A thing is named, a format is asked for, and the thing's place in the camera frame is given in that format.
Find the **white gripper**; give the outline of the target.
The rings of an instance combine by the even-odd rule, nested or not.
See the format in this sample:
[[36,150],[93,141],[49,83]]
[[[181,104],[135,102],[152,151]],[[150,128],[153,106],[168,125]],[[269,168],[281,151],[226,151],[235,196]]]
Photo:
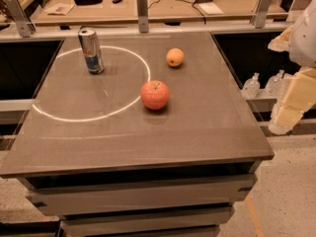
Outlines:
[[282,135],[293,130],[316,104],[316,0],[311,0],[293,26],[270,41],[268,49],[289,51],[290,60],[303,66],[282,80],[272,110],[269,131]]

